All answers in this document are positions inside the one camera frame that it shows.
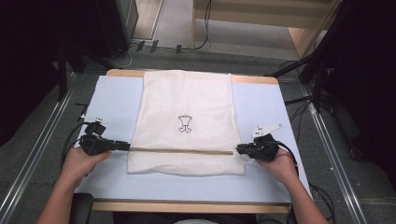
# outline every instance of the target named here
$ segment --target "table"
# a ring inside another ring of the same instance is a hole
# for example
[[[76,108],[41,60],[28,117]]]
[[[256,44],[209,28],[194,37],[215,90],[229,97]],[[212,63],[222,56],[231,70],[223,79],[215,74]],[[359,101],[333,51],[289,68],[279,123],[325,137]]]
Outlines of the table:
[[[115,69],[100,77],[87,117],[107,121],[103,137],[131,142],[144,73]],[[232,82],[235,122],[242,142],[252,142],[251,133],[257,125],[282,124],[283,127],[272,134],[295,154],[300,179],[309,192],[277,80],[273,77],[233,76]],[[126,153],[115,151],[77,188],[76,192],[93,195],[92,209],[184,213],[288,213],[290,210],[287,190],[253,160],[247,160],[245,175],[127,175]]]
[[[194,0],[192,38],[195,20],[205,18],[208,0]],[[323,30],[331,24],[340,0],[216,0],[210,20],[289,27],[300,58],[308,54]]]

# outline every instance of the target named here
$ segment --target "stick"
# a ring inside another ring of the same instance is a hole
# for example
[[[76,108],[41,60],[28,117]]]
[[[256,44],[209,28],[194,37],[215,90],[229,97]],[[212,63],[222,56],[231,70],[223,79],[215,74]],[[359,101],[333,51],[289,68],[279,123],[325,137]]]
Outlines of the stick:
[[[161,153],[190,153],[190,154],[203,154],[203,155],[227,155],[232,156],[232,151],[220,150],[199,150],[199,149],[175,149],[175,148],[147,148],[147,147],[131,147],[129,151],[142,151],[142,152],[161,152]]]

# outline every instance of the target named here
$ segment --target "black curtain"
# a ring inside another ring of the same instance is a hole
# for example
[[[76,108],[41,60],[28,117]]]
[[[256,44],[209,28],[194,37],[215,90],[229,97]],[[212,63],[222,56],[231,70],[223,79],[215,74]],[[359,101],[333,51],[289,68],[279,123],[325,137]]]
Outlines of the black curtain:
[[[333,46],[334,70],[324,90],[342,102],[359,128],[351,143],[384,169],[396,188],[396,3],[349,2],[354,4],[344,21],[349,28]]]
[[[0,146],[9,141],[59,75],[52,62],[57,42],[51,27],[56,1],[0,3]]]

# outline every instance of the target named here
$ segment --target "forearm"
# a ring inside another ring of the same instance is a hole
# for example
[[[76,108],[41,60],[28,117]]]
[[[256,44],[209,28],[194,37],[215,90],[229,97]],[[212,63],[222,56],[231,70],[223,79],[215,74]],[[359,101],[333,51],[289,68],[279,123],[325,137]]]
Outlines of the forearm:
[[[37,224],[68,224],[74,190],[75,188],[73,185],[58,182],[49,196],[49,200],[47,201]]]
[[[290,193],[291,203],[293,204],[294,214],[298,223],[328,223],[297,177],[288,181],[285,186]]]

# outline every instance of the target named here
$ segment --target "wrist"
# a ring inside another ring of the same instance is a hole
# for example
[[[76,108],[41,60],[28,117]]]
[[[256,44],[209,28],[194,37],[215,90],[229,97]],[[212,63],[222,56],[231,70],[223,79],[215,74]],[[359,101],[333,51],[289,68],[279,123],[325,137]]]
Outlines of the wrist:
[[[75,178],[71,178],[67,175],[60,175],[58,181],[56,182],[56,186],[63,190],[75,190],[75,188],[79,184],[79,180]]]

